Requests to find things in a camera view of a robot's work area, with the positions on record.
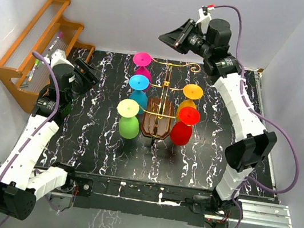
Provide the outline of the magenta plastic wine glass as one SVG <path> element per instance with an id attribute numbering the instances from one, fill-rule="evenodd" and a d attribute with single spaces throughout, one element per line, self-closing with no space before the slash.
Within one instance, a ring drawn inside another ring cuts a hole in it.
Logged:
<path id="1" fill-rule="evenodd" d="M 152 57 L 150 56 L 150 54 L 148 54 L 146 52 L 136 53 L 136 55 L 133 56 L 133 62 L 135 63 L 135 65 L 138 66 L 138 69 L 135 71 L 134 75 L 140 74 L 140 75 L 146 76 L 150 82 L 149 86 L 151 84 L 152 76 L 151 76 L 151 73 L 149 72 L 149 70 L 147 69 L 147 65 L 151 64 L 151 61 L 152 61 Z"/>

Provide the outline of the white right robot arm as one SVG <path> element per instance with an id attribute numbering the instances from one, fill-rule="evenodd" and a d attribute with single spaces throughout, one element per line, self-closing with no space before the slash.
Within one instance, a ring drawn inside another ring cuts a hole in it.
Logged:
<path id="1" fill-rule="evenodd" d="M 230 201 L 239 195 L 245 178 L 267 157 L 277 141 L 275 132 L 268 132 L 253 114 L 240 64 L 229 53 L 231 35 L 230 24 L 217 18 L 210 20 L 205 32 L 199 23 L 188 19 L 179 28 L 158 37 L 181 54 L 192 51 L 202 57 L 203 68 L 221 95 L 233 124 L 235 143 L 225 149 L 227 166 L 210 203 L 217 215 L 231 209 Z"/>

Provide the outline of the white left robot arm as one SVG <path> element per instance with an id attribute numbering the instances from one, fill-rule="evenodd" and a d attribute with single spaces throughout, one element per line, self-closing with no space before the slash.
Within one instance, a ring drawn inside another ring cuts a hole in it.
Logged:
<path id="1" fill-rule="evenodd" d="M 50 83 L 39 95 L 26 127 L 8 158 L 0 166 L 0 213 L 26 219 L 37 200 L 54 189 L 69 192 L 75 186 L 74 168 L 61 164 L 34 172 L 38 158 L 69 115 L 77 96 L 101 79 L 101 72 L 77 58 L 73 63 L 56 51 L 50 58 L 32 52 L 49 70 Z"/>

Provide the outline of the blue plastic wine glass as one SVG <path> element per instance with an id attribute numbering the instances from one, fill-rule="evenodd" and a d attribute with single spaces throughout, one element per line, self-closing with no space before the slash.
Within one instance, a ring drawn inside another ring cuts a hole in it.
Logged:
<path id="1" fill-rule="evenodd" d="M 129 79 L 129 85 L 133 90 L 129 98 L 138 104 L 139 115 L 144 113 L 144 109 L 147 109 L 148 98 L 144 90 L 148 88 L 149 83 L 149 79 L 146 76 L 140 74 L 136 74 Z"/>

